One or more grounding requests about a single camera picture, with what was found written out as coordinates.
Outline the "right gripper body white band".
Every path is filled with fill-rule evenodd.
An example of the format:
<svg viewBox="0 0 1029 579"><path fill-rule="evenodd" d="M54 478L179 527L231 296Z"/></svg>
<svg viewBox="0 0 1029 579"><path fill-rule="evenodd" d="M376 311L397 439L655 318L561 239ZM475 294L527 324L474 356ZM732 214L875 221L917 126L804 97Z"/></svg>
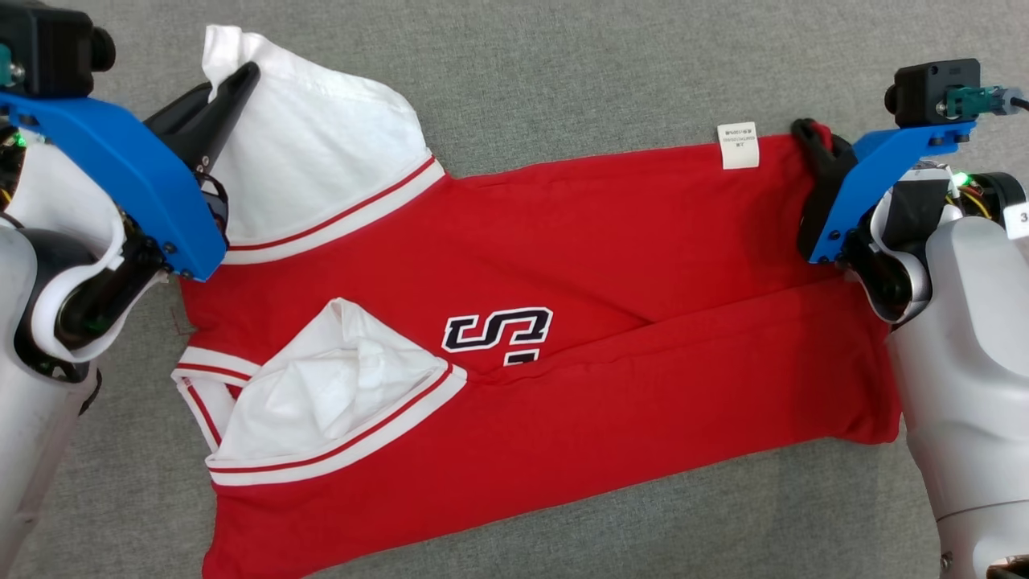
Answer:
<svg viewBox="0 0 1029 579"><path fill-rule="evenodd" d="M872 313L903 326L933 302L954 309L964 297L952 242L963 211L949 173L904 173L845 236L839 268L863 287Z"/></svg>

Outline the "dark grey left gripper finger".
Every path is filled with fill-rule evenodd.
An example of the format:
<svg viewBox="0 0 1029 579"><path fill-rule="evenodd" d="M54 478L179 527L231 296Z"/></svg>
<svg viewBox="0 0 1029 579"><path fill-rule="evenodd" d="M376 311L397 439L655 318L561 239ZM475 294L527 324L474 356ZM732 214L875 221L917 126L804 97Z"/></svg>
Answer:
<svg viewBox="0 0 1029 579"><path fill-rule="evenodd" d="M217 84L191 91L191 115L185 122L185 162L196 171L213 166L252 91L260 80L260 66L247 62Z"/></svg>
<svg viewBox="0 0 1029 579"><path fill-rule="evenodd" d="M166 104L143 121L176 155L214 155L217 141L203 124L209 104L210 82L202 82Z"/></svg>

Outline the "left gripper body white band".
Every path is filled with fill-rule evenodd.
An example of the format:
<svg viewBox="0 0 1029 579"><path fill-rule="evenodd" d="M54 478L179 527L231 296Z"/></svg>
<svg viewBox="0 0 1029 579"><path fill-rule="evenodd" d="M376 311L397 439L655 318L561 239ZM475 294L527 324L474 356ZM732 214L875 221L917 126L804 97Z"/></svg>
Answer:
<svg viewBox="0 0 1029 579"><path fill-rule="evenodd" d="M35 261L14 354L37 376L79 384L121 333L129 309L173 270L170 243L77 170L23 170L14 221Z"/></svg>

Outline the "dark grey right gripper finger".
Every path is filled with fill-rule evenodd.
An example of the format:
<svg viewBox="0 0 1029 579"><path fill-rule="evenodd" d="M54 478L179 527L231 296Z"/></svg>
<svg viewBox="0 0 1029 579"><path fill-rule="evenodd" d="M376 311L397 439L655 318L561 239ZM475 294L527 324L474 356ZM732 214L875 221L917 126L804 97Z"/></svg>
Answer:
<svg viewBox="0 0 1029 579"><path fill-rule="evenodd" d="M791 125L791 136L804 155L807 169L812 177L812 187L802 203L802 213L797 232L797 250L805 261L816 263L813 257L822 226L819 226L819 187L828 169L833 165L833 150L827 147L826 133L812 118L800 118Z"/></svg>
<svg viewBox="0 0 1029 579"><path fill-rule="evenodd" d="M856 154L854 154L852 144L837 134L831 135L831 147L828 154L830 161L826 168L826 181L831 190L839 190L846 176L857 164Z"/></svg>

